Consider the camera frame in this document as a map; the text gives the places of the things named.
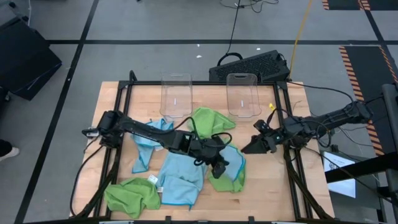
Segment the person's foot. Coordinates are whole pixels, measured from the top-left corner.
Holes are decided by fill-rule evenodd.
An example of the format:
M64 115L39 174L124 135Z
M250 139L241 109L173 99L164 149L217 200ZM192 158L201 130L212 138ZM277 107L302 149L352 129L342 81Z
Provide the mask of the person's foot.
M0 157L0 162L5 160L5 159L7 159L7 158L17 156L18 154L19 154L19 149L16 148L16 147L12 147L11 151L8 154L6 154L5 156Z

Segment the floor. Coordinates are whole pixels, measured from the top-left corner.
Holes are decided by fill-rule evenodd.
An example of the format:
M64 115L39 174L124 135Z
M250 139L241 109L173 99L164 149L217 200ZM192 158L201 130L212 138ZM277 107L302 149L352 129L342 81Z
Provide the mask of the floor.
M22 12L28 12L27 0L16 2ZM234 2L223 1L230 6ZM91 124L101 82L125 80L131 69L138 80L160 80L162 73L170 72L191 73L194 80L207 80L208 69L216 65L228 48L235 15L234 9L223 7L217 0L143 0L140 3L135 0L32 0L31 3L31 27L51 40L50 48L63 65L32 101L12 96L2 112L0 137L21 149L19 156L0 163L0 222L6 224L14 223L44 139L52 134L24 221L68 217L72 184L86 144L81 130ZM277 5L265 4L259 14L249 7L239 10L234 38L253 41L233 44L231 51L249 57L276 49L289 61L307 4L307 0L280 0ZM396 12L373 11L371 14L384 40L398 40ZM364 11L327 11L321 1L314 1L301 39L377 40L377 37ZM84 40L97 41L83 45ZM332 41L298 45L293 80L338 88L353 95L338 46ZM398 45L388 45L388 49L398 58ZM63 102L64 86L69 89ZM306 92L315 114L348 103L337 93L314 89ZM56 125L54 132L47 132L50 124ZM350 134L357 142L370 143L365 129ZM375 156L371 147L359 148L342 133L336 134L333 142L348 154ZM334 196L332 201L336 217L342 220L377 221L374 209L354 206ZM394 222L391 212L388 221Z

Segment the wooden table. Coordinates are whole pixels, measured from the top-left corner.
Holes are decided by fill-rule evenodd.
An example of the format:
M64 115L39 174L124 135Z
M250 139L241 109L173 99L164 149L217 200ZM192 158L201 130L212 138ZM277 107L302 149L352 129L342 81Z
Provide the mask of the wooden table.
M93 126L98 124L102 114L106 110L112 110L117 92L117 82L103 82L99 92L98 102L93 118ZM128 116L141 122L160 119L160 92L161 86L137 85L132 88L132 96ZM258 86L259 101L262 113L259 118L266 119L271 113L269 103L275 105L274 92L271 86ZM121 108L123 110L124 91ZM308 116L307 97L304 88L297 85L289 85L289 96L297 116ZM193 108L206 106L227 115L227 99L225 86L193 86ZM237 122L236 128L228 130L233 136L233 144L240 149L249 143L253 134L258 131L253 127L255 121ZM278 117L275 115L271 122L273 128L279 126ZM84 160L93 151L99 148L99 141L94 142L86 151ZM316 141L308 144L309 148L318 150ZM83 209L86 203L98 188L100 173L104 159L103 149L95 157L87 162L81 172L75 192L73 207L76 212ZM137 158L137 149L130 134L124 135L123 152L119 166L118 182L131 177L148 177L157 175L162 167L168 151L154 152L149 164L149 171L132 174L131 170ZM308 150L302 150L302 162L308 189L325 211L334 216L330 195L326 184L322 161L319 155ZM231 221L248 220L248 216L254 216L257 221L293 221L294 211L290 195L288 175L285 161L282 157L283 149L278 147L276 153L271 154L246 154L246 183L240 193L216 192L206 179L204 188L200 192L195 206L189 211L186 206L162 205L160 210L145 209L140 220L164 220L165 216L171 216L173 220L213 220ZM297 188L300 212L305 217L302 194ZM101 207L101 215L105 214L106 206ZM122 212L113 212L112 219L130 219Z

